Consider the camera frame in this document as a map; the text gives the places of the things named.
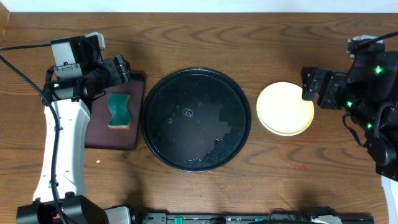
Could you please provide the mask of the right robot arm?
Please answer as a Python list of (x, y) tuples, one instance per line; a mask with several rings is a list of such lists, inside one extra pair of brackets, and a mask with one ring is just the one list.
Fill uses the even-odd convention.
[(389, 223), (397, 223), (397, 52), (358, 54), (348, 71), (320, 67), (301, 70), (302, 98), (318, 95), (322, 109), (344, 110), (364, 130), (366, 148), (381, 176)]

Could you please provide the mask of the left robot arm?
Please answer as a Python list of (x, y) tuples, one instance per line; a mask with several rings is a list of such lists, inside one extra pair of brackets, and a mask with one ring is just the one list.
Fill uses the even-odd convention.
[(17, 209), (18, 223), (131, 223), (125, 205), (103, 209), (90, 201), (84, 181), (85, 136), (90, 106), (105, 88), (128, 82), (129, 63), (117, 55), (88, 65), (77, 77), (62, 75), (53, 80), (60, 67), (47, 70), (41, 90), (45, 106), (46, 142), (39, 184), (30, 205)]

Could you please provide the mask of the green yellow sponge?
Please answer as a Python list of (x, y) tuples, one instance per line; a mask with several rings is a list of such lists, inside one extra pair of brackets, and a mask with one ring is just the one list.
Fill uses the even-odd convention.
[(111, 93), (108, 96), (107, 106), (111, 113), (108, 127), (113, 129), (128, 129), (131, 124), (131, 114), (128, 110), (130, 95)]

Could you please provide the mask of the yellow plate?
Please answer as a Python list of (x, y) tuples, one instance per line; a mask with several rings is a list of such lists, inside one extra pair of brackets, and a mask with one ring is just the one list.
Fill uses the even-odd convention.
[(261, 91), (256, 102), (261, 124), (279, 136), (304, 132), (315, 114), (312, 101), (302, 99), (302, 88), (289, 82), (276, 82)]

